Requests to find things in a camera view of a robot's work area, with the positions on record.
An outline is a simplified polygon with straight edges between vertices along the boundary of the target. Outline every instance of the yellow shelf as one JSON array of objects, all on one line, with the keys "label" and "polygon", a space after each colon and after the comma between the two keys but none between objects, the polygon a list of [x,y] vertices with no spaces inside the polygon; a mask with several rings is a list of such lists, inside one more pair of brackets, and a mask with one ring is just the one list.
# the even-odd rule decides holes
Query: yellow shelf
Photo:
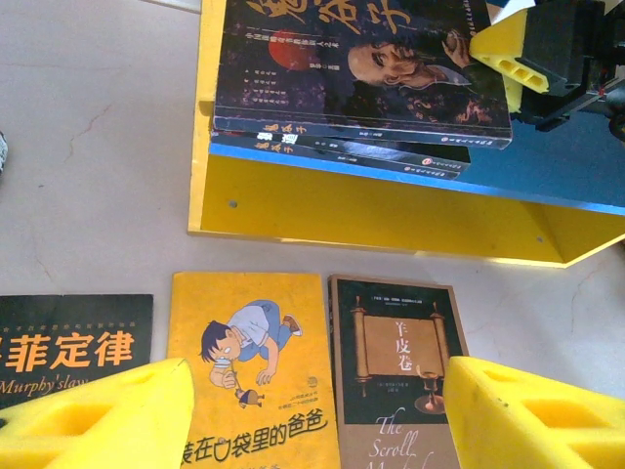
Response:
[{"label": "yellow shelf", "polygon": [[625,217],[209,154],[225,0],[203,3],[188,231],[567,267]]}]

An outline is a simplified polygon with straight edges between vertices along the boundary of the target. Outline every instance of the white floor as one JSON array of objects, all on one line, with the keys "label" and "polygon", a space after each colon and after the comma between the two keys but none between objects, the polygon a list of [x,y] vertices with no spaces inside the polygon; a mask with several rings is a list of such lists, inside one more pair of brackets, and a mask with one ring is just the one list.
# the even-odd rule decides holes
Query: white floor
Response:
[{"label": "white floor", "polygon": [[0,2],[0,294],[153,293],[159,360],[176,271],[434,281],[454,286],[472,355],[625,398],[621,246],[559,271],[186,235],[198,21]]}]

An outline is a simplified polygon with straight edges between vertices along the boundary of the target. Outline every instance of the book cover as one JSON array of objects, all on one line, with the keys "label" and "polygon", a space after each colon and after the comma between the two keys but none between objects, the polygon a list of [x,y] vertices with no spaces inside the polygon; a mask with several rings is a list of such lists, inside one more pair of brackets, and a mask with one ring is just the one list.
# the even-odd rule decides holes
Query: book cover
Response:
[{"label": "book cover", "polygon": [[[213,131],[211,149],[215,154],[223,156],[251,158],[265,162],[275,162],[276,157],[285,158],[288,155],[284,164],[290,162],[295,166],[346,174],[353,174],[352,167],[360,166],[377,170],[372,171],[371,177],[392,181],[396,180],[396,173],[453,180],[470,164],[462,160],[465,154],[469,159],[467,149],[459,147],[423,146],[422,149],[417,149],[419,153],[415,153],[399,149],[398,144],[420,147],[422,144],[384,142],[384,144],[389,144],[385,147],[326,137],[306,137],[302,140],[285,137],[285,135],[265,132],[254,134]],[[454,150],[449,156],[457,155],[458,160],[430,156],[429,153],[437,154],[437,148]],[[239,149],[249,149],[249,151],[243,152]]]},{"label": "book cover", "polygon": [[479,0],[228,0],[220,130],[503,148],[503,79],[469,56]]},{"label": "book cover", "polygon": [[449,357],[467,350],[452,288],[334,276],[330,295],[341,458],[459,467],[442,397]]},{"label": "book cover", "polygon": [[340,468],[319,276],[175,274],[169,334],[195,387],[183,467]]},{"label": "book cover", "polygon": [[151,295],[0,296],[0,408],[149,363]]}]

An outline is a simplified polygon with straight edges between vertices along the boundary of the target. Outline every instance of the yellow book cover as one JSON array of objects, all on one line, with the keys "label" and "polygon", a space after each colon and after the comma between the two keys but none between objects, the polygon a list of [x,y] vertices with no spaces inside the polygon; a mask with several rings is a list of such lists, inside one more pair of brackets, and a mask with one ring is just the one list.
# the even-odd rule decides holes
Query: yellow book cover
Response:
[{"label": "yellow book cover", "polygon": [[175,274],[169,334],[195,387],[182,467],[340,468],[319,276]]}]

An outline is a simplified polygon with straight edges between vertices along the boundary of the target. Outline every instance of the scroll illustration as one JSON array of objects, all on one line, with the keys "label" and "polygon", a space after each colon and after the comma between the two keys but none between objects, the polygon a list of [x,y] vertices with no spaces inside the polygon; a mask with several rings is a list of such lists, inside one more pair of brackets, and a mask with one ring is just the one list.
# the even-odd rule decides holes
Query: scroll illustration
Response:
[{"label": "scroll illustration", "polygon": [[374,375],[443,377],[449,362],[444,319],[433,305],[428,319],[369,316],[356,296],[354,316],[356,381],[366,397]]}]

